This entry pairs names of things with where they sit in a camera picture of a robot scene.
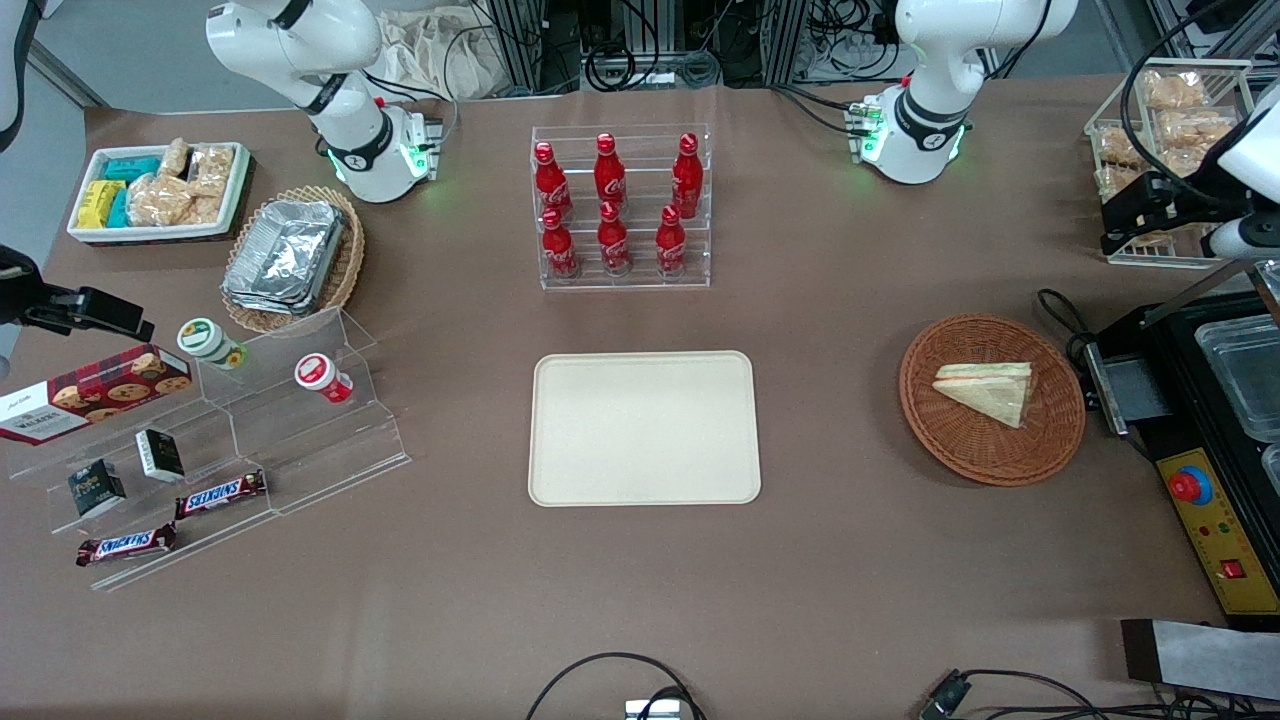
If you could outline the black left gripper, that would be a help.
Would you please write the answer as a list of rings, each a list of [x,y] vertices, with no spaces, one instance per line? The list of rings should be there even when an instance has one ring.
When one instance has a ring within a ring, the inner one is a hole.
[[[1166,209],[1166,195],[1171,209]],[[1190,224],[1222,225],[1252,209],[1253,191],[1234,178],[1211,178],[1203,190],[1187,178],[1142,174],[1103,204],[1100,249],[1110,256],[1144,234]]]

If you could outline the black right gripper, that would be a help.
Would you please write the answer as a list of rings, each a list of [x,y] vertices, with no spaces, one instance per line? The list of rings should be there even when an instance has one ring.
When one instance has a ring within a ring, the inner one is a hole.
[[[1,323],[37,328],[92,328],[148,343],[155,325],[145,310],[96,288],[81,293],[44,281],[37,264],[23,252],[1,246]]]

